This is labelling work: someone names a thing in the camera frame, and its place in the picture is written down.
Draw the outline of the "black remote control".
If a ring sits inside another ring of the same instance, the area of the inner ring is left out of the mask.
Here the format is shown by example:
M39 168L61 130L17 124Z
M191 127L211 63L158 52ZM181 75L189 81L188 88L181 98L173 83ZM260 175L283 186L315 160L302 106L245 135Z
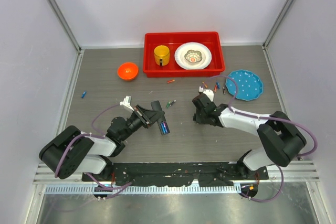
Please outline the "black remote control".
M165 118L165 112L162 110L159 100L151 102L152 110L159 113L159 118L157 119L157 124L160 129L161 135L167 135L170 133L169 126Z

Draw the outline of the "purple pink battery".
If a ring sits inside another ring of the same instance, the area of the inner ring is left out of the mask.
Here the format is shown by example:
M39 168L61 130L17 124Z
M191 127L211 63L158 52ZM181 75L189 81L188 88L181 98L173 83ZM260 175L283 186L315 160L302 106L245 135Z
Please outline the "purple pink battery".
M166 126L166 123L165 123L165 122L163 122L163 127L164 127L164 130L165 130L165 133L167 134L169 131L168 131L168 128L167 128L167 126Z

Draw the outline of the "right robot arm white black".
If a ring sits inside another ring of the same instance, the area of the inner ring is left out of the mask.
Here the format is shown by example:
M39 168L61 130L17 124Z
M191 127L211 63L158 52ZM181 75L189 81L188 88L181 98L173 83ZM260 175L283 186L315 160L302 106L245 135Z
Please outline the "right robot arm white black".
M237 173L242 179L250 179L258 169L271 164L288 166L307 144L305 137L283 112L258 116L227 104L216 106L204 93L192 102L196 107L193 116L196 123L237 129L259 137L262 147L247 151L236 163Z

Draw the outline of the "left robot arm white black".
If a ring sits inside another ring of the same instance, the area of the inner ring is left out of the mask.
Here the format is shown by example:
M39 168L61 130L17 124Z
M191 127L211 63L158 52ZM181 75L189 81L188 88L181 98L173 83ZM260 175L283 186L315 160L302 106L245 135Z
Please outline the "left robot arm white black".
M110 159L121 153L124 141L133 133L142 127L148 129L154 123L162 135L170 132L160 102L151 102L151 107L149 110L137 105L129 118L115 117L103 136L82 132L71 125L41 149L39 159L59 179L82 173L105 182L113 173Z

